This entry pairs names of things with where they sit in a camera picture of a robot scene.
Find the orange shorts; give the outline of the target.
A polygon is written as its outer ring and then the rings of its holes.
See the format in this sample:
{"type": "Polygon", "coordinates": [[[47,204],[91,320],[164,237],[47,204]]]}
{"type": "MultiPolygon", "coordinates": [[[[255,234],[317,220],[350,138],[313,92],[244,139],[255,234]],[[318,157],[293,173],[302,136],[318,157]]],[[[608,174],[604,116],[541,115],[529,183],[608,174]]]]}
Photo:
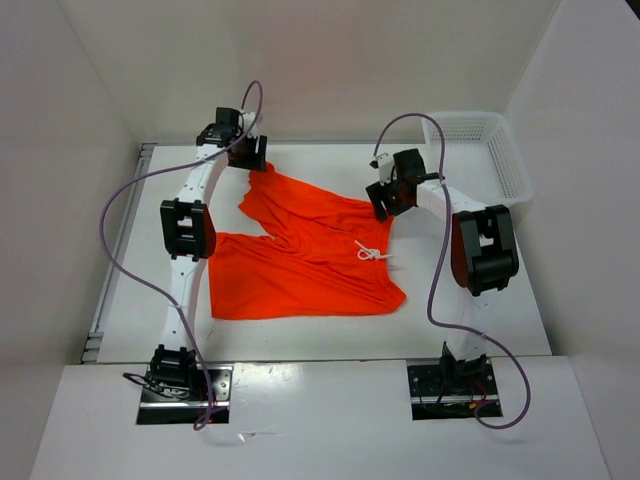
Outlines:
{"type": "Polygon", "coordinates": [[[405,302],[388,271],[392,222],[369,203],[269,165],[250,173],[238,208],[264,232],[218,233],[208,261],[213,318],[384,315],[405,302]]]}

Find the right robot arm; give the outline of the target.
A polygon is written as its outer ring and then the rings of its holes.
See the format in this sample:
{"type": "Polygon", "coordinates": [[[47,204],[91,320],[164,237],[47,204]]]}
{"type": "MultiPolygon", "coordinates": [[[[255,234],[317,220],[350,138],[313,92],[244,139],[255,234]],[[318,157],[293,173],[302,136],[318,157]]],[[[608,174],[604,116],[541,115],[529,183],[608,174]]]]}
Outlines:
{"type": "Polygon", "coordinates": [[[487,365],[489,310],[519,270],[519,256],[508,207],[487,205],[449,187],[439,172],[426,171],[418,149],[370,161],[378,180],[366,187],[375,217],[382,222],[411,208],[428,211],[444,222],[444,237],[427,297],[427,319],[448,331],[439,359],[440,385],[460,393],[481,379],[487,365]],[[456,320],[434,316],[442,271],[450,268],[461,312],[456,320]]]}

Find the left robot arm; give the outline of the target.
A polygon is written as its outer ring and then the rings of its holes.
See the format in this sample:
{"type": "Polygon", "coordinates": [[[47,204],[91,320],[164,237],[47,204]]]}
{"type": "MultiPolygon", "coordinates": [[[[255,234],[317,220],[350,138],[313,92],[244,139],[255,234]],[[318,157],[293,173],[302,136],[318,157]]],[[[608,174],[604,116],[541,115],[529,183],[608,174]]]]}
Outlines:
{"type": "Polygon", "coordinates": [[[260,117],[258,112],[217,108],[215,121],[196,138],[196,166],[177,195],[160,206],[163,241],[170,257],[171,299],[149,378],[180,400],[202,389],[191,338],[206,261],[216,248],[207,201],[227,166],[266,169],[267,137],[257,133],[260,117]]]}

